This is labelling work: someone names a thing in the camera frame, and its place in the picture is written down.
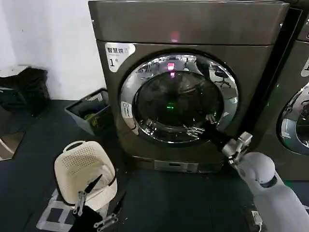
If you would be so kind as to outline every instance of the white wall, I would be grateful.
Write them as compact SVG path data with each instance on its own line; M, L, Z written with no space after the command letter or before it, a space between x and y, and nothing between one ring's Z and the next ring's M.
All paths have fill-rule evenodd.
M52 99L105 87L88 0L1 0L19 64L49 71Z
M0 2L0 69L16 64L11 37Z

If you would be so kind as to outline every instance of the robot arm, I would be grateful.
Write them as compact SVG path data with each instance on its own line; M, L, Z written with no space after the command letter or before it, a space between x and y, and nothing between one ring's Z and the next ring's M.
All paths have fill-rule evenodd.
M273 160L259 152L246 152L252 135L245 132L236 141L210 124L187 128L187 133L211 140L227 156L229 164L247 183L267 231L309 231L308 213L293 190L279 177Z

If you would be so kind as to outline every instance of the front-loading washing machine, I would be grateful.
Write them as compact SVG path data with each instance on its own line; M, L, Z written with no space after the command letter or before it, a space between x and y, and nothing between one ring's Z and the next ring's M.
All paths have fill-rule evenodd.
M216 172L224 157L186 128L210 120L236 136L289 4L90 1L124 151L142 167Z
M253 145L275 161L283 179L309 180L309 15L294 11L294 33L258 114Z

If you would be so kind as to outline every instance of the white laundry basket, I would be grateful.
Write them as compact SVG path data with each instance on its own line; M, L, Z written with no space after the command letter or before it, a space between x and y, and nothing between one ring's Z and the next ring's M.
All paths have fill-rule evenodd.
M114 166L97 142L76 141L69 144L55 160L54 169L60 193L68 205L73 206L78 191L85 190L101 174L101 179L87 195L85 205L99 210L117 193Z

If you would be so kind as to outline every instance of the gray storage bin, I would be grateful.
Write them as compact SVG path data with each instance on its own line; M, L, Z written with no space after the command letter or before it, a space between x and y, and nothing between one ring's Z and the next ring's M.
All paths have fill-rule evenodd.
M92 135L103 131L113 123L108 93L104 88L69 105L65 111L72 116L79 127Z

